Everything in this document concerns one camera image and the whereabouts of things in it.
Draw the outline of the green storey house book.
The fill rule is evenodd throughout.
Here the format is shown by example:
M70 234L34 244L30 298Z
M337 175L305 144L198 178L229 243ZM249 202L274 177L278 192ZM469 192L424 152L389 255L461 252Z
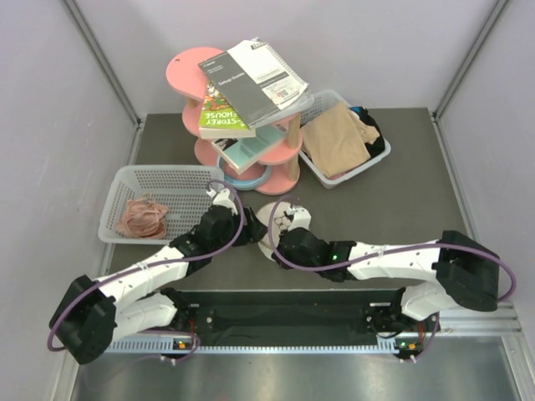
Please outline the green storey house book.
M241 139L256 136L249 129L225 96L212 82L208 82L198 120L199 135L204 140Z

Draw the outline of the pink lace bra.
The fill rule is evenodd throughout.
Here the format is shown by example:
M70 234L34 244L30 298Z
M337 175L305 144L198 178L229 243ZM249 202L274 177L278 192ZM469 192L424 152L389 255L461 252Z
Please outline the pink lace bra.
M168 206L148 195L128 200L115 229L128 238L160 240L167 234L168 211Z

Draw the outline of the grey setup guide booklet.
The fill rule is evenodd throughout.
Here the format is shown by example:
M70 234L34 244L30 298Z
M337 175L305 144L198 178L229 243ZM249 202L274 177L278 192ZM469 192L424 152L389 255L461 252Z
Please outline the grey setup guide booklet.
M308 83L258 38L241 41L199 68L250 129L285 119L313 102Z

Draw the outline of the aluminium frame post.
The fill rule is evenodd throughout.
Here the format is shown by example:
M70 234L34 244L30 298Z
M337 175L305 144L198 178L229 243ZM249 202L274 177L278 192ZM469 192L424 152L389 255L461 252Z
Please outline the aluminium frame post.
M101 48L98 39L94 35L93 29L90 27L82 9L74 0L60 0L59 2L81 35L94 61L104 75L104 79L110 85L112 92L115 94L129 120L135 127L139 126L141 124L141 117L135 111L133 104L119 81L110 61L106 57L104 50Z
M431 120L438 124L441 118L447 111L451 101L456 96L463 81L468 73L471 71L473 64L485 46L487 40L491 37L495 27L498 25L502 15L509 7L510 0L497 0L492 4L491 11L488 13L481 28L478 30L474 40L472 41L465 57L453 75L452 80L448 84L445 93L442 95L436 109L431 113Z

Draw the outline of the aluminium frame post left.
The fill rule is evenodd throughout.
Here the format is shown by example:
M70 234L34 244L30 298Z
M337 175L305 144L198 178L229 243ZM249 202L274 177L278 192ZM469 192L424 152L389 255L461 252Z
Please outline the aluminium frame post left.
M106 57L104 50L101 48L98 39L94 35L93 29L90 27L82 9L74 0L60 0L59 2L81 35L94 61L104 75L104 79L110 85L112 92L115 94L129 120L135 127L139 126L141 124L141 117L135 111L133 104L119 81L110 61Z

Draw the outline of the beige folded garment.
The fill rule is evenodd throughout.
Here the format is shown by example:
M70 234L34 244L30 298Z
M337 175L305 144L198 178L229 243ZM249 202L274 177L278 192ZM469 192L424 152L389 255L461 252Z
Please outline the beige folded garment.
M324 176L343 174L371 159L364 128L359 116L338 102L302 127L304 150Z

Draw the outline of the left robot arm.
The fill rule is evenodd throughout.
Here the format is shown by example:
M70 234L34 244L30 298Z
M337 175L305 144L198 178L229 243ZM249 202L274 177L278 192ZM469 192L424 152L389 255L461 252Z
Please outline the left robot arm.
M51 317L51 335L84 365L131 334L165 326L180 331L190 313L168 283L201 270L231 246L259 242L267 232L249 207L233 213L212 206L198 224L144 261L107 277L74 279Z

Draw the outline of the teal paperback book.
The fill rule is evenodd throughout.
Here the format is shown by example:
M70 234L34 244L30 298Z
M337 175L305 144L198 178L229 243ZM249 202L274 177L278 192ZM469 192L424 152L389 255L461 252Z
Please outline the teal paperback book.
M230 167L242 173L280 145L287 133L285 126L270 124L257 129L255 137L213 140L211 145Z

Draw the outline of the pink tiered wooden shelf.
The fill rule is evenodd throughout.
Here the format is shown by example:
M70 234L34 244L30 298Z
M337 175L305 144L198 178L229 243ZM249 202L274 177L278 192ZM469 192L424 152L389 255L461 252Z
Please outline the pink tiered wooden shelf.
M277 122L288 130L284 142L263 155L247 170L236 172L219 156L208 140L201 137L198 127L207 84L207 78L198 64L221 52L220 49L211 47L190 48L177 54L166 67L168 84L186 97L182 122L187 131L196 136L196 158L203 165L220 167L225 178L239 190L255 190L264 195L284 194L297 184L300 175L298 152L303 141L300 124L304 107L300 107L294 114L286 110L284 118Z

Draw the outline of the white mesh laundry bag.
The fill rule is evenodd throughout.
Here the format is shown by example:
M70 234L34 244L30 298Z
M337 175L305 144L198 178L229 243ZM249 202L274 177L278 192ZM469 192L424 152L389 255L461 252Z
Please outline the white mesh laundry bag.
M286 218L284 212L289 206L294 205L287 201L282 201L277 205L275 205L274 202L271 202L260 208L256 213L257 218L265 224L267 228L271 228L273 244L271 244L269 240L270 236L268 233L257 244L263 255L270 261L275 261L273 259L273 249L278 246L280 237L288 232L290 221Z

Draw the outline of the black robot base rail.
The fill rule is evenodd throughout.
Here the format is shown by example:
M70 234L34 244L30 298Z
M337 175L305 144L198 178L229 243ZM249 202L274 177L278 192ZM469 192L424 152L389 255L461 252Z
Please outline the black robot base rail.
M182 291L204 346L371 345L365 308L389 290Z

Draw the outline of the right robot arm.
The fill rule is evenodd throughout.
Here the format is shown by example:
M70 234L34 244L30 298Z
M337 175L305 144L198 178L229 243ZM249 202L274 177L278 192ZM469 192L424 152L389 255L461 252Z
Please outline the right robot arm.
M402 331L446 309L459 306L493 312L498 304L499 257L459 231L409 246L370 245L318 239L296 228L280 236L273 259L283 268L315 272L331 282L376 278L416 280L402 287L390 309Z

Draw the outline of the aluminium frame post right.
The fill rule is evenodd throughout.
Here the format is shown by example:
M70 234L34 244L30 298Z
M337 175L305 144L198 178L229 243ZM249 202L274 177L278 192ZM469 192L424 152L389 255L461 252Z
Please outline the aluminium frame post right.
M495 27L498 25L502 15L509 7L510 0L497 0L492 4L491 11L488 13L481 28L478 30L474 40L472 41L465 57L453 75L452 80L448 84L445 93L442 95L436 109L431 113L431 120L438 124L441 118L447 111L451 101L456 96L463 81L468 73L471 71L473 64L485 46L487 40L491 37Z

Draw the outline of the white perforated plastic basket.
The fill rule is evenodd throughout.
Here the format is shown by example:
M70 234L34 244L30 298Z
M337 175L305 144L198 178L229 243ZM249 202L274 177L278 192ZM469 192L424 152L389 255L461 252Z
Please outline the white perforated plastic basket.
M211 205L206 193L211 180L222 180L223 171L205 165L128 165L117 171L99 220L98 237L104 243L163 245L189 231ZM136 239L116 230L127 202L148 196L166 206L167 233L161 239Z

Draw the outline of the black garment in basket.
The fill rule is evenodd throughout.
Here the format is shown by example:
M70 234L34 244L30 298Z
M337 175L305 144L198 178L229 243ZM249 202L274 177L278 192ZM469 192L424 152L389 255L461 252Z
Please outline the black garment in basket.
M371 158L377 157L385 150L385 140L375 119L370 116L364 107L353 107L352 110L359 116L365 125L363 141Z

